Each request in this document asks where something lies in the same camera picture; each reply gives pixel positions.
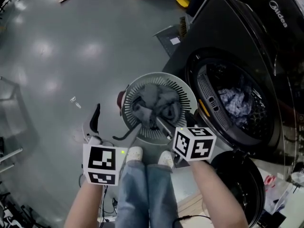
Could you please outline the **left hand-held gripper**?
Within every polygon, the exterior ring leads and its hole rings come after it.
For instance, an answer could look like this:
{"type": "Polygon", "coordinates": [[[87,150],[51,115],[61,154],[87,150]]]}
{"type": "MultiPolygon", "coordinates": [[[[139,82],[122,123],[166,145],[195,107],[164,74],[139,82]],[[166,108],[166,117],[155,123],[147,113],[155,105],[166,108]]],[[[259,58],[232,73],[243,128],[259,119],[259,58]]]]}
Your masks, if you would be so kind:
{"type": "Polygon", "coordinates": [[[83,171],[90,184],[117,186],[120,172],[126,158],[126,148],[135,142],[142,128],[137,124],[122,137],[113,136],[114,146],[110,142],[103,142],[99,138],[98,119],[100,104],[98,103],[89,117],[82,124],[83,144],[83,171]]]}

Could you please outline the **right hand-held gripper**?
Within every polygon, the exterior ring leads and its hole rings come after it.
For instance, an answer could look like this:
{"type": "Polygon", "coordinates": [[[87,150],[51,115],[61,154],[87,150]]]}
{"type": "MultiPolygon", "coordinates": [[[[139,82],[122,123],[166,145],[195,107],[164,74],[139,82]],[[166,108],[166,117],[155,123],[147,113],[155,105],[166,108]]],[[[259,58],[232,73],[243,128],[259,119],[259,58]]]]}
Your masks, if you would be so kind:
{"type": "MultiPolygon", "coordinates": [[[[156,124],[167,139],[173,138],[173,126],[170,123],[156,117],[156,124]]],[[[208,127],[177,127],[172,145],[175,168],[187,166],[188,162],[209,160],[216,139],[208,127]]]]}

